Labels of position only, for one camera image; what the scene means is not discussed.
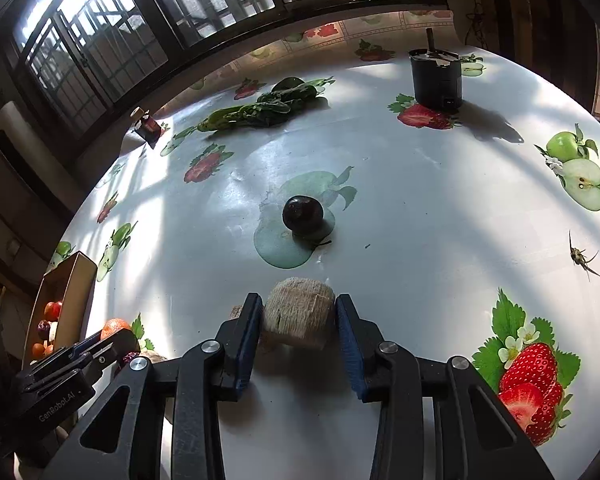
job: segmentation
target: black container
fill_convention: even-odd
[[[416,101],[432,110],[458,110],[462,104],[462,63],[458,54],[418,48],[410,50],[409,56]]]

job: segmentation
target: round table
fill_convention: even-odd
[[[166,120],[171,131],[155,150],[144,146],[115,163],[62,238],[98,263],[112,231],[137,222],[95,284],[86,333],[141,313],[145,336],[175,358],[212,338],[248,292],[266,300],[278,281],[308,277],[350,294],[360,317],[414,355],[474,356],[497,388],[498,350],[510,346],[505,357],[515,356],[517,341],[504,340],[533,320],[535,330],[522,327],[522,337],[552,345],[557,380],[573,396],[565,427],[538,450],[557,479],[576,479],[600,449],[600,252],[589,264],[597,276],[574,264],[569,236],[589,257],[600,251],[600,210],[577,203],[534,145],[544,148],[578,123],[600,154],[600,124],[525,68],[459,46],[484,65],[462,78],[459,113],[402,113],[414,105],[408,49],[385,33],[393,57],[377,49],[362,56],[344,42],[347,56],[263,64],[259,81],[246,83],[254,95],[235,99],[253,89],[244,85],[208,92]],[[391,52],[385,44],[380,51]],[[332,76],[322,94],[328,104],[268,129],[191,132],[161,156],[174,134],[217,108],[255,101],[286,76]],[[590,158],[600,167],[600,156]],[[305,262],[287,257],[285,244],[271,249],[273,232],[254,237],[277,229],[267,227],[267,211],[280,193],[327,189],[332,243]],[[117,203],[101,215],[114,193]],[[496,340],[478,352],[488,338]],[[432,409],[424,404],[430,465]],[[337,344],[258,352],[242,400],[219,407],[226,476],[366,479],[378,413],[351,391]]]

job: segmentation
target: metal bolt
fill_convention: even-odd
[[[383,354],[395,354],[398,351],[398,345],[393,341],[382,341],[378,348]]]
[[[202,343],[202,351],[205,354],[215,354],[220,349],[220,343],[215,339],[210,339]]]
[[[135,370],[137,372],[138,370],[142,370],[143,368],[146,368],[146,364],[147,364],[147,360],[144,357],[136,357],[135,359],[131,360],[131,362],[129,363],[129,366],[131,367],[132,370]]]
[[[466,370],[469,367],[469,361],[467,361],[466,358],[457,355],[451,359],[451,365],[458,370]]]

